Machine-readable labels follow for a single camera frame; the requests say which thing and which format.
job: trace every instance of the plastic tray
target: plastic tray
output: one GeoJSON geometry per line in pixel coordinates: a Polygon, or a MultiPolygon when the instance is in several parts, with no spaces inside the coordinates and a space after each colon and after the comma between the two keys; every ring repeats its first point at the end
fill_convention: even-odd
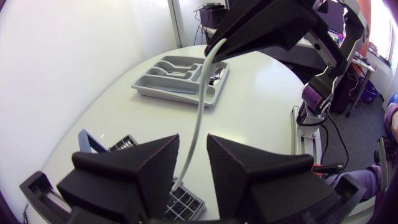
{"type": "MultiPolygon", "coordinates": [[[[131,84],[131,88],[141,95],[198,104],[198,79],[204,61],[202,58],[165,56],[131,84]]],[[[218,62],[216,69],[220,67],[224,69],[223,75],[216,85],[208,86],[205,106],[215,105],[228,76],[229,63],[218,62]]]]}

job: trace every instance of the window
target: window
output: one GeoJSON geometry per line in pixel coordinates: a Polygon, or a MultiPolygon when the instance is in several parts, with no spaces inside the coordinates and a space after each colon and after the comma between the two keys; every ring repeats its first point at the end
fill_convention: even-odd
{"type": "Polygon", "coordinates": [[[377,48],[377,54],[386,60],[390,59],[392,25],[391,15],[382,0],[371,1],[371,35],[369,41],[377,48]]]}

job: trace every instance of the purple object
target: purple object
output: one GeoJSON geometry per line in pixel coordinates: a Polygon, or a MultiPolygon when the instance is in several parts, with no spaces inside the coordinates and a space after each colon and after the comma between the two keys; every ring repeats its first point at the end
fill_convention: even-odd
{"type": "Polygon", "coordinates": [[[322,100],[322,97],[310,85],[304,87],[301,98],[314,111],[322,100]]]}
{"type": "Polygon", "coordinates": [[[222,8],[203,8],[199,10],[201,24],[205,27],[217,29],[224,19],[227,9],[222,8]]]}
{"type": "MultiPolygon", "coordinates": [[[[363,82],[364,82],[364,78],[359,77],[359,83],[356,86],[357,92],[359,92],[359,90],[361,89],[363,82]]],[[[379,96],[379,93],[377,92],[377,90],[374,87],[374,85],[372,84],[372,82],[368,81],[366,83],[366,87],[363,90],[363,93],[361,95],[361,100],[364,102],[367,102],[367,103],[372,103],[374,101],[374,99],[376,99],[377,96],[379,96]]]]}

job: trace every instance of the desk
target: desk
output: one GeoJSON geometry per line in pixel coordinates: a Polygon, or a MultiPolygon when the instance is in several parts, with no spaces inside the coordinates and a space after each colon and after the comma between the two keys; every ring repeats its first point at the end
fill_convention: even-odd
{"type": "MultiPolygon", "coordinates": [[[[158,55],[113,83],[67,132],[45,165],[43,172],[53,187],[73,169],[71,158],[79,150],[78,133],[83,128],[105,147],[126,134],[144,143],[179,133],[180,149],[174,172],[179,175],[188,154],[197,106],[141,96],[130,85],[166,55],[204,58],[204,49],[205,45],[200,45],[158,55]]],[[[205,201],[208,210],[203,220],[219,218],[206,135],[211,133],[269,152],[291,154],[290,112],[302,103],[302,82],[270,56],[252,52],[226,61],[231,65],[228,77],[216,105],[204,110],[197,149],[183,180],[184,186],[205,201]]],[[[27,215],[31,223],[43,222],[32,206],[27,215]]]]}

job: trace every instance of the white cable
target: white cable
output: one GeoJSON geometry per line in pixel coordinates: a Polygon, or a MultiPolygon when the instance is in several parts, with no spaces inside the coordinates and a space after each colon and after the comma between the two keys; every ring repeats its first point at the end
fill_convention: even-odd
{"type": "Polygon", "coordinates": [[[349,96],[351,96],[351,91],[353,91],[353,90],[356,88],[356,86],[358,86],[358,83],[359,83],[359,78],[356,77],[356,84],[355,84],[355,87],[349,90],[349,96]]]}
{"type": "Polygon", "coordinates": [[[324,112],[330,107],[330,105],[331,105],[330,102],[328,102],[328,103],[325,105],[325,107],[324,107],[324,108],[322,109],[322,111],[321,111],[321,115],[324,114],[324,112]]]}
{"type": "Polygon", "coordinates": [[[198,112],[197,112],[197,123],[195,125],[195,132],[192,136],[191,146],[189,148],[187,160],[185,161],[184,167],[182,168],[181,174],[179,175],[177,181],[174,183],[172,187],[172,191],[178,189],[179,185],[181,184],[182,179],[184,178],[185,173],[187,172],[189,163],[191,163],[193,152],[195,151],[195,147],[198,140],[200,124],[201,124],[201,117],[203,114],[203,109],[205,107],[205,94],[207,92],[207,87],[210,82],[210,77],[213,75],[216,64],[213,63],[213,59],[220,47],[226,42],[226,39],[220,40],[210,51],[207,55],[205,62],[203,62],[203,66],[200,72],[200,84],[199,84],[199,102],[198,102],[198,112]]]}

